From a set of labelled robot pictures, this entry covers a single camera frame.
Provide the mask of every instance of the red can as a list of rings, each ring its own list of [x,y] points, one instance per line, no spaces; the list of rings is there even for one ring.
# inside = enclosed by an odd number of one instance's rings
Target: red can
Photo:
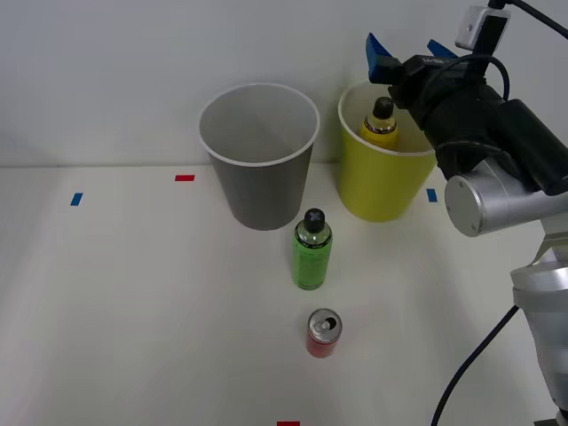
[[[308,319],[305,347],[315,358],[331,355],[343,330],[343,323],[331,309],[318,309]]]

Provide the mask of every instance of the gray cup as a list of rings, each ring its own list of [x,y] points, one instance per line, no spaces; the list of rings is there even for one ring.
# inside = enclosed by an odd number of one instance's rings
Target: gray cup
[[[239,222],[264,231],[296,217],[319,126],[312,100],[280,84],[235,87],[207,104],[201,144]]]

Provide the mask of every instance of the bottle label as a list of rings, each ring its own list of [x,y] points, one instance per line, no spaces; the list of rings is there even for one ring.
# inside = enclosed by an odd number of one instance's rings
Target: bottle label
[[[389,149],[391,151],[398,150],[398,127],[395,127],[391,133],[377,133],[369,127],[367,120],[365,120],[361,127],[360,136],[365,139],[366,142],[383,149]]]
[[[294,282],[304,290],[314,290],[326,278],[327,263],[333,237],[319,246],[308,246],[298,239],[297,227],[294,238]]]

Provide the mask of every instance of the blue tape marker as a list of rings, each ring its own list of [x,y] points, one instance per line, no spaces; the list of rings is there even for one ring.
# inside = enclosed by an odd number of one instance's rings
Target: blue tape marker
[[[436,190],[434,188],[426,189],[426,193],[428,194],[429,202],[438,202],[438,197],[436,196]]]
[[[82,197],[83,193],[75,193],[75,195],[73,196],[73,200],[71,200],[71,205],[78,206],[79,203],[81,202]]]

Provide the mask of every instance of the white table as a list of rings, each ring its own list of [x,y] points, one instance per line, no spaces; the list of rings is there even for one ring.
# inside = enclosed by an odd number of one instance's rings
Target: white table
[[[312,165],[302,210],[323,209],[335,241],[326,284],[308,292],[290,278],[296,223],[243,227],[209,166],[0,170],[0,424],[430,424],[543,232],[469,239],[437,170],[425,187],[440,202],[422,189],[402,219],[369,224],[339,200],[332,168]],[[319,307],[343,318],[328,359],[304,348]],[[440,424],[555,413],[518,314]]]

